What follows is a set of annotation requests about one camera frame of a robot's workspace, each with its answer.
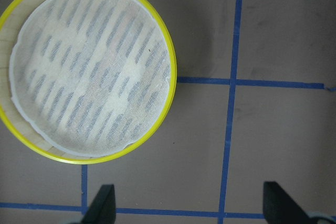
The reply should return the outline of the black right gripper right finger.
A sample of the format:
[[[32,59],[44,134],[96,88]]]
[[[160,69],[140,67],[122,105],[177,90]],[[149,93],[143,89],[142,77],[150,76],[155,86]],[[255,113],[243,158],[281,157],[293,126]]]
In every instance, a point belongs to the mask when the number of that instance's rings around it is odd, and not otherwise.
[[[277,182],[264,182],[263,215],[267,223],[312,223]]]

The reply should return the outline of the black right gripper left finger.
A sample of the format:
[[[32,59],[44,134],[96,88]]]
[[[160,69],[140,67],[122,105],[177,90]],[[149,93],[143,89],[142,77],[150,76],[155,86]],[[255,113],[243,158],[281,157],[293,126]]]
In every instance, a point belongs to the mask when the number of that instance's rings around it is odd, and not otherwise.
[[[102,185],[81,223],[115,223],[116,197],[114,185]]]

